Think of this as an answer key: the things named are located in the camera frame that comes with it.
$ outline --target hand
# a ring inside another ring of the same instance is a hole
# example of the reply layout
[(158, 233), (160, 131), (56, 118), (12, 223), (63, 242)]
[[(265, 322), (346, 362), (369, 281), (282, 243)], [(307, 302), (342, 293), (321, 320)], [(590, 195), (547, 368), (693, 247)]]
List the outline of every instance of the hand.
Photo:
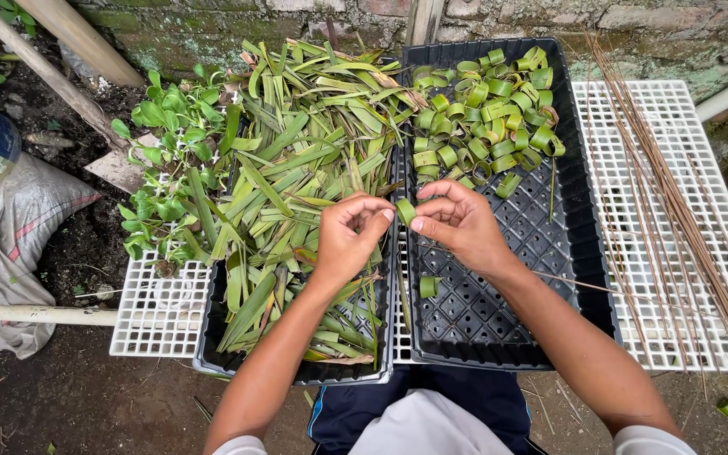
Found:
[(441, 197), (415, 207), (410, 228), (448, 247), (462, 265), (483, 277), (519, 263), (507, 248), (488, 200), (457, 181), (427, 183), (418, 199)]
[(329, 279), (341, 289), (367, 264), (393, 218), (392, 204), (363, 191), (326, 207), (318, 225), (318, 253), (312, 276)]

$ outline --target brick wall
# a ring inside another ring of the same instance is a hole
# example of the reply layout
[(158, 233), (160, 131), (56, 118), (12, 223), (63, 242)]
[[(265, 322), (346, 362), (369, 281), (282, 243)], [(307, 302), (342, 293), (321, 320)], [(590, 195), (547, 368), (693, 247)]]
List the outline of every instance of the brick wall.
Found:
[[(70, 0), (139, 67), (168, 77), (196, 62), (241, 67), (243, 39), (325, 40), (325, 17), (340, 43), (398, 55), (410, 0)], [(728, 1), (448, 0), (441, 41), (556, 36), (573, 77), (587, 76), (586, 27), (616, 50), (629, 78), (682, 78), (696, 101), (728, 85)]]

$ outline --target white shirt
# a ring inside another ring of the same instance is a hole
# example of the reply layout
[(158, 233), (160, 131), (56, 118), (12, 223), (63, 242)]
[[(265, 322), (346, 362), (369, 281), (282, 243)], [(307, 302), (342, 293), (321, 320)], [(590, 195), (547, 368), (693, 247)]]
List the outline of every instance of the white shirt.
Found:
[[(614, 438), (616, 455), (696, 455), (665, 431), (627, 427)], [(467, 410), (437, 392), (410, 390), (373, 419), (349, 455), (513, 455), (495, 434)], [(254, 436), (229, 440), (213, 455), (266, 455)]]

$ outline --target navy blue shorts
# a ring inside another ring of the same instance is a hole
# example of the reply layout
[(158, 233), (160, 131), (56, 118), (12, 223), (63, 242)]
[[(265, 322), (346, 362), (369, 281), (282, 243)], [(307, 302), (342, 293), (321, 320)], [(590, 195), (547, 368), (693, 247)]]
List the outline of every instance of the navy blue shorts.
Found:
[(369, 422), (410, 388), (439, 392), (488, 426), (515, 455), (529, 442), (530, 414), (515, 373), (440, 365), (396, 365), (387, 384), (322, 387), (308, 423), (314, 453), (346, 455)]

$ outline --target black plastic tray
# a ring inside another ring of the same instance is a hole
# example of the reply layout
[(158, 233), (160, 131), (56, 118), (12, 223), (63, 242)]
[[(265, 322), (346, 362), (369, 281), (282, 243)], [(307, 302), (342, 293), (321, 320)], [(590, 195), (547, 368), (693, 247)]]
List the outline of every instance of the black plastic tray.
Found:
[[(391, 153), (391, 167), (393, 178), (400, 165), (399, 152), (401, 147), (395, 145)], [(395, 202), (393, 192), (390, 202)], [(294, 385), (360, 385), (380, 384), (389, 381), (392, 375), (392, 301), (396, 298), (395, 260), (397, 252), (397, 225), (387, 231), (383, 240), (383, 262), (379, 265), (379, 273), (384, 277), (375, 282), (377, 305), (375, 315), (383, 321), (383, 325), (376, 329), (378, 354), (378, 367), (372, 364), (326, 364), (320, 362), (302, 361), (299, 364)], [(221, 261), (214, 264), (209, 282), (208, 300), (201, 321), (201, 336), (198, 337), (198, 346), (193, 357), (193, 368), (199, 372), (219, 377), (233, 377), (246, 358), (245, 354), (236, 352), (218, 353), (217, 346), (227, 328), (227, 305), (223, 303), (223, 296), (227, 290), (227, 267)], [(363, 298), (360, 305), (365, 306)]]
[[(476, 60), (490, 50), (504, 50), (506, 63), (522, 57), (531, 47), (547, 52), (554, 71), (552, 106), (560, 116), (556, 132), (566, 145), (557, 159), (554, 216), (549, 223), (551, 159), (523, 172), (518, 189), (507, 200), (494, 194), (505, 172), (477, 187), (490, 202), (508, 246), (532, 270), (582, 283), (608, 287), (608, 272), (600, 236), (600, 223), (586, 162), (578, 109), (561, 45), (554, 38), (484, 40), (404, 47), (403, 67), (431, 65), (456, 68), (463, 60)], [(403, 74), (403, 83), (409, 83)], [(457, 81), (443, 89), (453, 96)], [(404, 141), (405, 169), (411, 170), (413, 138)], [(413, 205), (418, 182), (407, 171), (406, 192)], [(429, 249), (430, 241), (409, 231), (409, 294), (412, 305), (412, 358), (436, 364), (457, 364), (501, 370), (551, 370), (538, 343), (519, 322), (504, 299), (481, 277), (466, 270), (450, 253)], [(440, 282), (437, 297), (420, 297), (420, 276), (434, 275)], [(621, 343), (619, 323), (611, 295), (553, 278), (543, 281), (581, 315)]]

